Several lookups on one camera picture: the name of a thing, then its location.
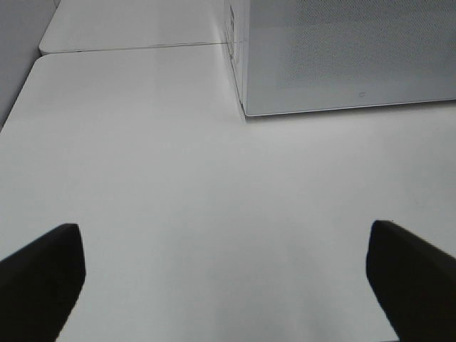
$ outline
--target gray wall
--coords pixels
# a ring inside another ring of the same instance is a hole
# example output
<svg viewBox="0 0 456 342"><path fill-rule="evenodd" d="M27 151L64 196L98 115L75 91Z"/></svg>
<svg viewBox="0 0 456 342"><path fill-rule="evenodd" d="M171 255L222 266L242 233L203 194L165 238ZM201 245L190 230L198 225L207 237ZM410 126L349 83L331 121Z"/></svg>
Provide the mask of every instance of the gray wall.
<svg viewBox="0 0 456 342"><path fill-rule="evenodd" d="M60 0L0 0L0 129L40 56L38 44Z"/></svg>

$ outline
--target white device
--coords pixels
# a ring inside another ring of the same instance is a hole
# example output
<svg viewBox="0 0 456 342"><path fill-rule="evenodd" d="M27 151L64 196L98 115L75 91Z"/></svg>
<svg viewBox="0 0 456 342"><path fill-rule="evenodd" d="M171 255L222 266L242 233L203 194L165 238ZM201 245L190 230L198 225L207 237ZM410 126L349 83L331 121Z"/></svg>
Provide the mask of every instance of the white device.
<svg viewBox="0 0 456 342"><path fill-rule="evenodd" d="M247 116L456 98L455 0L225 0Z"/></svg>

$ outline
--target white table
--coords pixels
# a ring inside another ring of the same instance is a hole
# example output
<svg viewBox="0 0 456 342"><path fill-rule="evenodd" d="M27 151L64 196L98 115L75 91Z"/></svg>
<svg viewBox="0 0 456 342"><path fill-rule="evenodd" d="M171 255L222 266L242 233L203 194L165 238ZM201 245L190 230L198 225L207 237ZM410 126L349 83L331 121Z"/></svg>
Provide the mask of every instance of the white table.
<svg viewBox="0 0 456 342"><path fill-rule="evenodd" d="M79 223L60 341L393 340L369 228L456 254L455 104L246 122L223 50L40 59L0 134L0 256Z"/></svg>
<svg viewBox="0 0 456 342"><path fill-rule="evenodd" d="M42 54L222 42L223 0L62 0Z"/></svg>

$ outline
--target black pad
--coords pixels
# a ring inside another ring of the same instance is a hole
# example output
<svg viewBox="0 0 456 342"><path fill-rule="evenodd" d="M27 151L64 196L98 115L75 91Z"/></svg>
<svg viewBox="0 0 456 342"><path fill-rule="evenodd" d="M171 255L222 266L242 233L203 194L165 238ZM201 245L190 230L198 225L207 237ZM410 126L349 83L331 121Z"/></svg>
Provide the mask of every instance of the black pad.
<svg viewBox="0 0 456 342"><path fill-rule="evenodd" d="M456 259L392 222L370 237L367 276L399 339L456 341Z"/></svg>
<svg viewBox="0 0 456 342"><path fill-rule="evenodd" d="M56 340L85 275L77 224L63 224L1 261L0 341Z"/></svg>

